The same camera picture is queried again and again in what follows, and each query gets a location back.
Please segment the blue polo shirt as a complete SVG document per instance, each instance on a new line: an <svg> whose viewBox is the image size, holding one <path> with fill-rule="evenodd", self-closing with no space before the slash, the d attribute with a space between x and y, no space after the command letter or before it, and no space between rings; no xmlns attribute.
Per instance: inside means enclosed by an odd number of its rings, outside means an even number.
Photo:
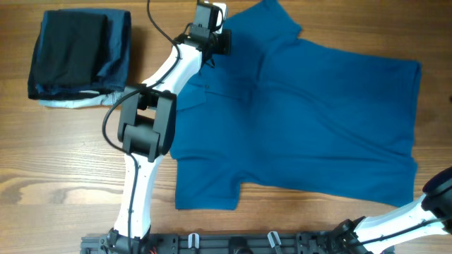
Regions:
<svg viewBox="0 0 452 254"><path fill-rule="evenodd" d="M177 209L233 210L243 183L412 202L419 62L303 40L277 1L225 27L230 55L177 98Z"/></svg>

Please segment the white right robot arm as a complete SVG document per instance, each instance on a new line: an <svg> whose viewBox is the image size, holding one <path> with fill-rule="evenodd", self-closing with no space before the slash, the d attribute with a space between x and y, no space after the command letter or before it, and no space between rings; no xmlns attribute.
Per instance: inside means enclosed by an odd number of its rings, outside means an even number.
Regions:
<svg viewBox="0 0 452 254"><path fill-rule="evenodd" d="M399 243L451 233L451 168L430 179L415 201L377 217L346 220L332 237L349 253L383 253Z"/></svg>

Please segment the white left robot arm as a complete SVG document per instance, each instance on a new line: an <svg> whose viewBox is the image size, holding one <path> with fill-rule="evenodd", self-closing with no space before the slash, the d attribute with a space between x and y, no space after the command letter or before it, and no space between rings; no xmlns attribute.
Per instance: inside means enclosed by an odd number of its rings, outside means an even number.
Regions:
<svg viewBox="0 0 452 254"><path fill-rule="evenodd" d="M158 167L175 134L177 95L214 54L229 55L232 33L180 34L163 65L142 84L128 86L117 137L126 162L119 216L99 249L150 253L150 204Z"/></svg>

